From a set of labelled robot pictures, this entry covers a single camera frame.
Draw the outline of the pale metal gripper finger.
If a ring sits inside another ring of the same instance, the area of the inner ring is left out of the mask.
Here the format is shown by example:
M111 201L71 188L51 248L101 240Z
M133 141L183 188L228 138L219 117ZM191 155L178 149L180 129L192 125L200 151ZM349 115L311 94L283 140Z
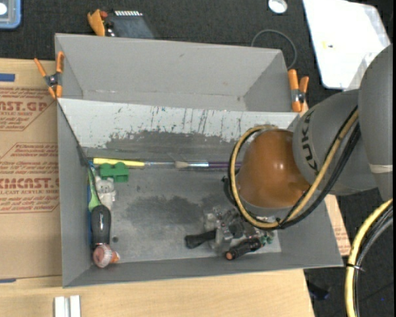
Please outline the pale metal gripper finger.
M227 213L226 207L214 206L204 211L204 228L216 229Z
M214 238L214 250L216 252L226 252L230 249L234 236L229 230L216 229Z

